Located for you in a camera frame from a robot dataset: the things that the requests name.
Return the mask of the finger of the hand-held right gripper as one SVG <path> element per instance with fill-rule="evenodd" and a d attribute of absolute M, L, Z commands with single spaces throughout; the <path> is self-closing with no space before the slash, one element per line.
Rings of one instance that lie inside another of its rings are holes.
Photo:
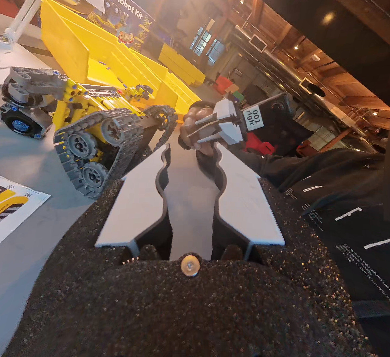
<path fill-rule="evenodd" d="M 241 128 L 231 121 L 205 124 L 197 130 L 197 137 L 198 143 L 223 140 L 228 145 L 234 145 L 243 141 Z"/>
<path fill-rule="evenodd" d="M 233 101 L 222 99 L 216 103 L 212 114 L 195 121 L 195 126 L 217 126 L 227 123 L 236 124 L 236 108 Z"/>

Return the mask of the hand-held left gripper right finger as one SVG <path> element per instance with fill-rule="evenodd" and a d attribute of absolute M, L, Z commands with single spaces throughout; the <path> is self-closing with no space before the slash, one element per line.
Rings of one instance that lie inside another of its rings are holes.
<path fill-rule="evenodd" d="M 260 176 L 220 143 L 214 145 L 215 200 L 212 260 L 229 245 L 249 260 L 254 246 L 285 246 L 285 239 L 261 186 Z"/>

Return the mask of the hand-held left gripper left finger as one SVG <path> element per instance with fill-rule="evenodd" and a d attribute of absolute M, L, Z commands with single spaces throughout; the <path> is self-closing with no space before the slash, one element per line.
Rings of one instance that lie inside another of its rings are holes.
<path fill-rule="evenodd" d="M 172 226 L 167 199 L 170 144 L 161 146 L 125 177 L 110 213 L 95 242 L 96 248 L 126 247 L 133 257 L 152 245 L 162 260 L 169 260 Z"/>

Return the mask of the yellow brick toy robot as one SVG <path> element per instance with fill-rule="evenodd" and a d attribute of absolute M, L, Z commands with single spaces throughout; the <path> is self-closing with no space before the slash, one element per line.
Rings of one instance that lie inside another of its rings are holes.
<path fill-rule="evenodd" d="M 1 86 L 1 121 L 13 132 L 41 139 L 55 129 L 53 144 L 76 190 L 98 198 L 115 180 L 151 154 L 149 143 L 163 134 L 164 145 L 177 126 L 168 105 L 137 111 L 130 101 L 152 98 L 153 89 L 80 84 L 54 69 L 13 66 Z"/>

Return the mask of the printed sticker sheet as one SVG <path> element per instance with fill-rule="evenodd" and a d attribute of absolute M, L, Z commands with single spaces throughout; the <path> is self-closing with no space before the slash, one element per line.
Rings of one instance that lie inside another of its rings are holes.
<path fill-rule="evenodd" d="M 0 241 L 3 242 L 49 198 L 49 194 L 35 191 L 1 176 Z"/>

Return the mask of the grey desk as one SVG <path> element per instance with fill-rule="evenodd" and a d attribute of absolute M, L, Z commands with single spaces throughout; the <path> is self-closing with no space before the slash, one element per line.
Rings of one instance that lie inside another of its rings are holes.
<path fill-rule="evenodd" d="M 166 188 L 173 227 L 170 259 L 195 252 L 209 260 L 217 188 L 199 169 L 194 151 L 178 145 L 180 125 L 169 139 L 171 165 Z M 52 144 L 17 135 L 1 123 L 1 176 L 51 197 L 0 245 L 0 350 L 12 339 L 42 267 L 62 236 L 88 209 L 92 199 L 78 193 L 66 177 Z"/>

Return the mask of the person's right hand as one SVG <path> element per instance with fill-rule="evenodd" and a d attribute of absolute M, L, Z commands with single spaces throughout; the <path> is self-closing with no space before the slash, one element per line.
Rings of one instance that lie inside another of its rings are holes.
<path fill-rule="evenodd" d="M 211 142 L 198 144 L 195 141 L 190 140 L 189 135 L 195 130 L 195 122 L 209 116 L 213 113 L 214 104 L 205 101 L 197 101 L 193 103 L 186 115 L 183 117 L 183 125 L 180 127 L 180 135 L 178 138 L 179 145 L 185 150 L 196 150 L 198 154 L 212 157 L 214 150 Z"/>

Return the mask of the red storage bin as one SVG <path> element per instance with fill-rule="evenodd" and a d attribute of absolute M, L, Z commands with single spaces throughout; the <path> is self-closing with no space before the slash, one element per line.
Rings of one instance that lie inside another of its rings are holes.
<path fill-rule="evenodd" d="M 222 75 L 219 75 L 217 79 L 215 80 L 213 84 L 213 89 L 217 91 L 219 94 L 223 95 L 225 94 L 225 91 L 227 88 L 232 86 L 234 84 L 234 81 L 231 81 L 227 77 L 223 77 Z"/>
<path fill-rule="evenodd" d="M 275 147 L 267 141 L 262 142 L 255 134 L 250 132 L 247 134 L 244 151 L 261 156 L 272 155 L 275 152 Z"/>

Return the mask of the black fabric screen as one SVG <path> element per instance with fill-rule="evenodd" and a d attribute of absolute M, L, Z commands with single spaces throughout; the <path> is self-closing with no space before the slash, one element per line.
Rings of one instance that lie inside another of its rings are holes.
<path fill-rule="evenodd" d="M 298 146 L 314 134 L 290 118 L 278 118 L 272 125 L 267 126 L 265 135 L 261 138 L 274 147 L 273 155 L 295 155 Z"/>

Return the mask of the stacked yellow bins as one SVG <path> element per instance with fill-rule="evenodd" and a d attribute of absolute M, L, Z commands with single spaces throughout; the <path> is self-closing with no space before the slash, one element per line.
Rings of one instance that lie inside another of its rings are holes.
<path fill-rule="evenodd" d="M 163 44 L 158 59 L 188 85 L 200 86 L 205 81 L 204 73 L 166 43 Z"/>

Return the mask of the person's black printed hoodie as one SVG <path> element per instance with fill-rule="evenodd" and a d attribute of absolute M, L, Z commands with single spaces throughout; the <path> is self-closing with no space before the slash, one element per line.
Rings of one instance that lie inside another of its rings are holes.
<path fill-rule="evenodd" d="M 390 335 L 384 165 L 383 154 L 335 149 L 305 158 L 275 158 L 267 173 L 319 232 L 379 356 L 389 356 Z"/>

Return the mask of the blue robot kit box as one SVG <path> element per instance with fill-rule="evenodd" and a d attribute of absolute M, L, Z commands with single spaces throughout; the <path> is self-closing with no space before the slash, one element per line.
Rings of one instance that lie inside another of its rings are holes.
<path fill-rule="evenodd" d="M 133 0 L 104 0 L 104 11 L 94 9 L 86 19 L 118 38 L 128 48 L 141 52 L 154 23 Z"/>

